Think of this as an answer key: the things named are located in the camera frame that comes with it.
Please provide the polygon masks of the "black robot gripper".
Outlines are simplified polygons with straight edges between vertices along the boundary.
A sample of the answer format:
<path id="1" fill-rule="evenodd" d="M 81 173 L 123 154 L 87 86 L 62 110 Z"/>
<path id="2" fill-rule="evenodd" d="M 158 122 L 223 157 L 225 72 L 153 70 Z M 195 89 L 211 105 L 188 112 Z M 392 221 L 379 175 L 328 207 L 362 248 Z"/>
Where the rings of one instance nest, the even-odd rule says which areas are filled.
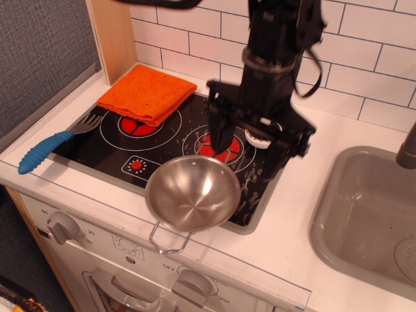
<path id="1" fill-rule="evenodd" d="M 275 178 L 290 158 L 306 155 L 310 136 L 316 129 L 291 105 L 299 67 L 298 62 L 286 67 L 249 64 L 244 67 L 239 85 L 207 82 L 209 132 L 216 154 L 229 148 L 235 128 L 239 126 L 271 141 L 263 179 Z M 261 118 L 278 122 L 283 131 L 262 124 Z"/>

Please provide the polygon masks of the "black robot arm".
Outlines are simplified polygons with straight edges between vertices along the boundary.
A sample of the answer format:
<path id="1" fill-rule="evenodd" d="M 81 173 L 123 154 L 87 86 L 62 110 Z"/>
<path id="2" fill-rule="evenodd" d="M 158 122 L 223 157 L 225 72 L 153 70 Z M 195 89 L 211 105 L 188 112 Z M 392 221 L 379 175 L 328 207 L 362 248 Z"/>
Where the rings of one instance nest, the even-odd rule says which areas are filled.
<path id="1" fill-rule="evenodd" d="M 321 41 L 320 1 L 250 1 L 250 35 L 242 52 L 240 85 L 208 81 L 209 133 L 216 154 L 236 127 L 270 141 L 263 179 L 272 179 L 290 158 L 303 157 L 316 129 L 291 105 L 302 56 Z"/>

